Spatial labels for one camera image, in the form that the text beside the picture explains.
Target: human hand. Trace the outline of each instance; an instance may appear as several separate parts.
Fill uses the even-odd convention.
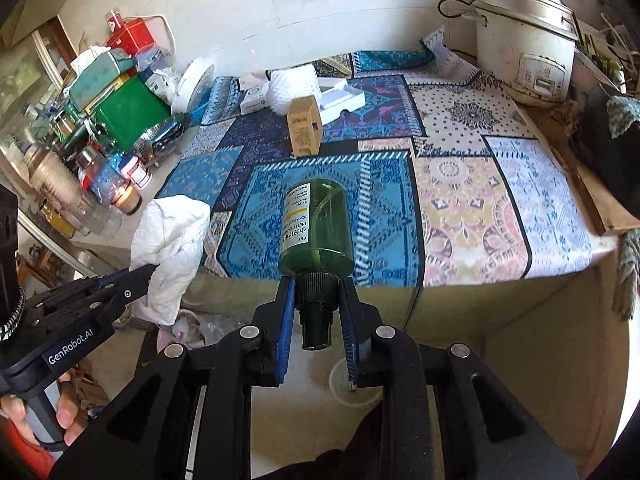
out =
[[[78,438],[80,433],[84,431],[86,427],[86,419],[84,413],[79,409],[78,399],[76,398],[76,392],[71,385],[71,374],[67,372],[59,378],[60,381],[60,398],[58,399],[58,405],[56,407],[56,419],[58,424],[65,431],[65,443],[68,446]],[[39,446],[36,437],[31,431],[31,428],[24,420],[27,411],[21,399],[14,395],[4,396],[0,399],[0,406],[9,416],[12,423],[18,429],[20,434],[25,440]]]

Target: cooking pot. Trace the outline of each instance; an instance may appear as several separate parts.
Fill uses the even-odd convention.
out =
[[[478,66],[501,79],[516,101],[564,102],[578,41],[574,14],[561,0],[476,0]]]

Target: green plastic bottle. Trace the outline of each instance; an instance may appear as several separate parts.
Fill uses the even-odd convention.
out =
[[[303,348],[330,346],[338,283],[354,267],[347,197],[340,184],[310,178],[289,190],[278,267],[284,276],[296,279]]]

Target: screw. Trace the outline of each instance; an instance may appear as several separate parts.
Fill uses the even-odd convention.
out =
[[[257,326],[247,325],[240,329],[240,335],[245,339],[253,339],[260,333],[260,329]]]
[[[173,359],[175,357],[180,357],[183,351],[184,348],[182,347],[182,345],[178,343],[171,343],[167,348],[164,349],[164,355]]]
[[[451,353],[456,357],[464,359],[465,357],[469,357],[469,354],[471,354],[471,350],[464,343],[456,343],[455,345],[451,346]]]
[[[376,334],[378,334],[382,339],[391,339],[396,335],[396,329],[389,325],[380,325],[376,329]]]

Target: white tissue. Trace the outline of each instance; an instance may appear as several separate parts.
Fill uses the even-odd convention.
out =
[[[313,65],[297,66],[271,72],[267,104],[278,115],[287,115],[289,105],[298,97],[313,95],[320,103],[321,91]]]
[[[108,46],[98,46],[92,45],[84,52],[81,52],[78,57],[76,57],[71,62],[71,68],[74,69],[76,74],[80,75],[85,68],[87,68],[91,63],[93,63],[100,54],[108,52],[111,50],[111,47]]]
[[[133,314],[153,323],[172,325],[180,299],[198,272],[210,207],[184,195],[152,200],[131,242],[130,270],[146,264],[158,268],[148,293],[133,306]]]

